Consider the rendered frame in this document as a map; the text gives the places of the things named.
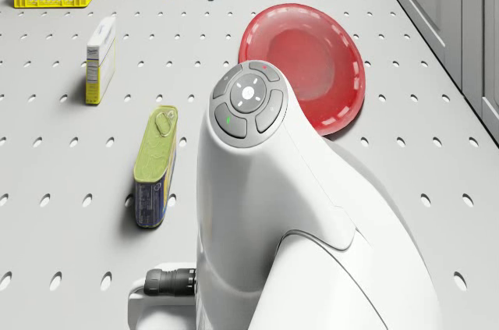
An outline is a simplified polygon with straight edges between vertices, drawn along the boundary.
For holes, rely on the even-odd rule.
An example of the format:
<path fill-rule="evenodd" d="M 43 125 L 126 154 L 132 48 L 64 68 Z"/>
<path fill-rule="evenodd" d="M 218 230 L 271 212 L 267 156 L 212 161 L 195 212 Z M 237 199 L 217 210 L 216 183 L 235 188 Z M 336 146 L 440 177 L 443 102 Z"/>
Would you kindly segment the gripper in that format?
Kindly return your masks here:
<path fill-rule="evenodd" d="M 162 263 L 128 295 L 130 330 L 196 330 L 196 264 Z"/>

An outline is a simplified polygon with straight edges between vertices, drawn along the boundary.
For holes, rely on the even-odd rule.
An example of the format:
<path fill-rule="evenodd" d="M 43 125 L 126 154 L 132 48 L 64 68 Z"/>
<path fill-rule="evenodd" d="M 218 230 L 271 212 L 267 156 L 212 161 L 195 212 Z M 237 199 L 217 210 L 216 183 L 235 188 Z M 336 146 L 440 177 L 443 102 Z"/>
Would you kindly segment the white and yellow box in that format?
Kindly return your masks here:
<path fill-rule="evenodd" d="M 85 102 L 98 105 L 115 72 L 116 18 L 105 17 L 87 42 Z"/>

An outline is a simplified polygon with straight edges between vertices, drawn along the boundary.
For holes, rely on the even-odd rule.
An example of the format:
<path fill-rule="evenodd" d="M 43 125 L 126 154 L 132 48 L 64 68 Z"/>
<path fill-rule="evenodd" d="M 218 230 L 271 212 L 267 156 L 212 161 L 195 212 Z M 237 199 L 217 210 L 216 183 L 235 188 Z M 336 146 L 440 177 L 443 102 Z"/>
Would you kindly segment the flat-sided can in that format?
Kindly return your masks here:
<path fill-rule="evenodd" d="M 167 209 L 176 159 L 178 110 L 161 105 L 150 114 L 133 168 L 138 226 L 159 226 Z"/>

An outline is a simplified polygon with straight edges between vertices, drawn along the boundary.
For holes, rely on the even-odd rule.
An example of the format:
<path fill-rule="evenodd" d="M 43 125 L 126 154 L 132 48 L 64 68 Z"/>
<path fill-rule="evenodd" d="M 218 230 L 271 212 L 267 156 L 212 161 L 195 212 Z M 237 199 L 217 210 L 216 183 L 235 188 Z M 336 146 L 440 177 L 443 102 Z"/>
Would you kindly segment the white cabinet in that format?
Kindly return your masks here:
<path fill-rule="evenodd" d="M 499 0 L 398 0 L 499 138 Z"/>

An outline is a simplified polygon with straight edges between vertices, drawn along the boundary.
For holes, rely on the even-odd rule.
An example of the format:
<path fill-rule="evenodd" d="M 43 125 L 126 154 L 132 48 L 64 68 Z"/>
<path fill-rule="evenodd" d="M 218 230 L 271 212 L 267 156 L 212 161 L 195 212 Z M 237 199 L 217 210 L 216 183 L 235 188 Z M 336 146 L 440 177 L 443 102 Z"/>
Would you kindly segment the red plate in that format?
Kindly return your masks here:
<path fill-rule="evenodd" d="M 239 61 L 280 69 L 313 128 L 326 136 L 354 121 L 363 106 L 366 74 L 358 48 L 325 12 L 296 3 L 258 13 L 244 31 Z"/>

